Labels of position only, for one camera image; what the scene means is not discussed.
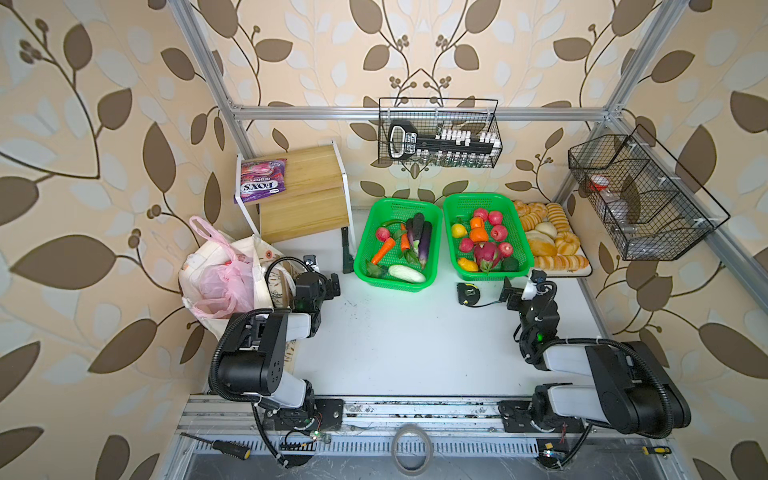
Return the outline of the cream floral tote bag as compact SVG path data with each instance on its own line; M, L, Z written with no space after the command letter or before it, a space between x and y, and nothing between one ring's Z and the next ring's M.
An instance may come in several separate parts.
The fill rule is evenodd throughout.
M282 265L275 267L272 271L268 271L267 268L274 265L277 260L283 257L283 254L258 235L251 235L246 238L250 238L254 245L255 303L251 310L287 306L295 294L295 283L292 276L297 272L297 269L291 265ZM223 320L195 319L213 334L216 339L220 339L226 329L229 318Z

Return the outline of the pink plastic bag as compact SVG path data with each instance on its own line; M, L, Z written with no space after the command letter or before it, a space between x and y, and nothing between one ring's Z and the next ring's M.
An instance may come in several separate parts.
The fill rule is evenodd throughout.
M199 320L223 320L251 310L253 241L231 241L199 216L192 216L189 224L204 243L187 257L178 275L184 305Z

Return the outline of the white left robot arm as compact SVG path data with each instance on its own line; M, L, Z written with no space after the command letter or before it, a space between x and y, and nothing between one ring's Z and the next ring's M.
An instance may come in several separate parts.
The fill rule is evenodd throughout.
M295 263L295 294L286 308L234 313L214 351L208 381L212 391L233 402L259 406L292 421L315 418L314 390L285 367L287 344L312 338L321 325L321 307L341 294L336 274L319 272L316 257L282 257L267 268Z

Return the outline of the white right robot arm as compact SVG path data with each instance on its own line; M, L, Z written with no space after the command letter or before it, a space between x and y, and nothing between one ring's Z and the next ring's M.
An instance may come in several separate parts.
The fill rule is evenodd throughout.
M687 400L646 343L559 337L556 294L556 283L533 270L522 286L505 280L499 299L519 315L513 338L526 364L580 375L587 382L539 385L526 408L501 403L503 417L542 432L587 422L652 439L689 426Z

